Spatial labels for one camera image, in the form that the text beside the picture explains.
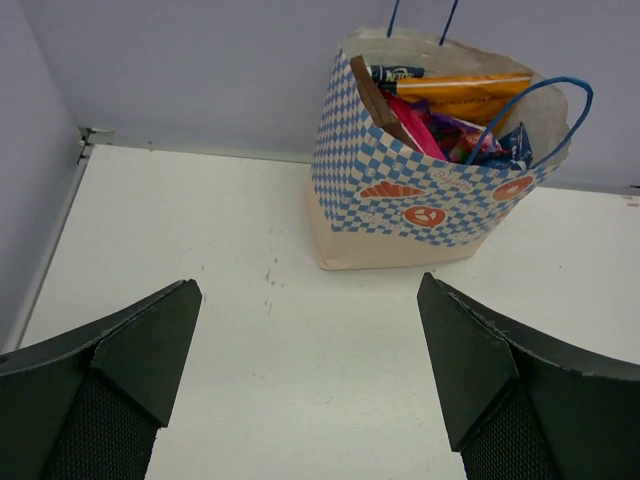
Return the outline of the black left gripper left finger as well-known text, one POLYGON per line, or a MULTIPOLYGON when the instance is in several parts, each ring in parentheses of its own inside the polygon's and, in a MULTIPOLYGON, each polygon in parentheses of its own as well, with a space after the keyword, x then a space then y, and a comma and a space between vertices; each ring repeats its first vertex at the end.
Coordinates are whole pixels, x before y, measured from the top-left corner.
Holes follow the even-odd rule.
POLYGON ((4 479, 142 479, 202 302, 195 280, 1 356, 4 479))

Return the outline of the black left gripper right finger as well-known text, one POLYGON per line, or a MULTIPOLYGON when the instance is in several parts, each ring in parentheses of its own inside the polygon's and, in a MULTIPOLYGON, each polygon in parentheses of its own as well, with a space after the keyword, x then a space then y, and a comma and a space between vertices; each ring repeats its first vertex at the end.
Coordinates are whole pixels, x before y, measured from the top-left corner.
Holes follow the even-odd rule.
POLYGON ((417 303, 470 479, 635 479, 639 368, 493 311, 431 274, 417 303))

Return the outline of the blue checkered paper bag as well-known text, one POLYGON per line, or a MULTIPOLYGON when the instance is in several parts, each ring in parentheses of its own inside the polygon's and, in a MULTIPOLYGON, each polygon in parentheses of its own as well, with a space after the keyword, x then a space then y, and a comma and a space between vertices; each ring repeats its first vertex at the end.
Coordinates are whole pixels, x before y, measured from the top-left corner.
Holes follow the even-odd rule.
POLYGON ((516 60, 450 40, 387 27, 349 35, 335 57, 318 129, 308 213, 325 270, 431 265, 468 258, 515 206, 567 158, 577 124, 569 122, 565 86, 585 81, 544 78, 516 60), (526 171, 428 157, 378 128, 350 67, 422 67, 423 78, 532 74, 531 85, 485 127, 497 140, 522 122, 533 151, 526 171))

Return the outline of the purple candy packet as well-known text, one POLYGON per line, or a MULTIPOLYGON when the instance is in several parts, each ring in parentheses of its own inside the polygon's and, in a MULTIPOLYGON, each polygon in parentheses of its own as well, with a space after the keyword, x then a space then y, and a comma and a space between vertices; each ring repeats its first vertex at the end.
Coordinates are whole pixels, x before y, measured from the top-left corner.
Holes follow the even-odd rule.
POLYGON ((483 126, 446 114, 432 113, 427 100, 410 103, 409 107, 418 115, 431 133, 440 151, 450 162, 465 164, 477 145, 480 146, 474 157, 477 161, 501 156, 505 153, 504 148, 491 132, 480 141, 485 131, 483 126))

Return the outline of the orange snack packet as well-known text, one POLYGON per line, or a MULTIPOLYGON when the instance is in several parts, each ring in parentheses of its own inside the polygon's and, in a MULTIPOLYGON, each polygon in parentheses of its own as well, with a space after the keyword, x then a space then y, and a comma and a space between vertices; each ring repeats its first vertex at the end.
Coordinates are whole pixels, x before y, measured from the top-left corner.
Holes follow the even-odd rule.
POLYGON ((397 81, 397 96, 409 103, 426 100, 429 110, 476 125, 488 126, 532 81, 529 73, 406 78, 397 81))

